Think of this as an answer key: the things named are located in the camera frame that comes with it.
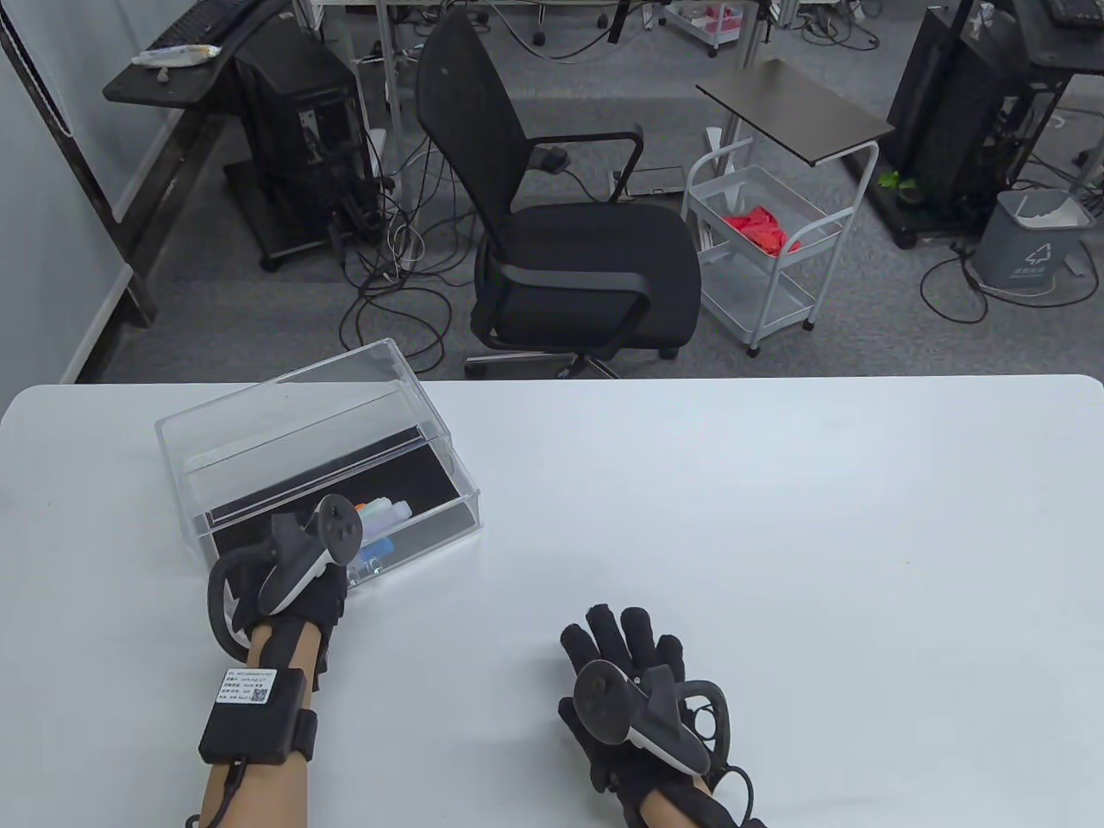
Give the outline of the person's left hand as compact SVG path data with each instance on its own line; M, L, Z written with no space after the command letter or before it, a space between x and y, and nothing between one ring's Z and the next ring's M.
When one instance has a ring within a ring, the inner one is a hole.
M330 636L346 607L347 567L361 540L361 520L342 498L323 499L304 522L293 513L272 514L267 537L240 567L240 595L229 623L229 630L246 637L256 628L269 629L262 667L290 667L301 635L312 626L320 636L315 668L323 671Z

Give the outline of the person's right hand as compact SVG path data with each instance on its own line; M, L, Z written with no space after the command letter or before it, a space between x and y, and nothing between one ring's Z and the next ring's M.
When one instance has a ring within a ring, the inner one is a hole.
M714 796L732 772L728 701L716 684L687 678L681 640L657 636L640 607L598 604L560 643L574 689L558 714L592 788L618 798L624 822L735 827Z

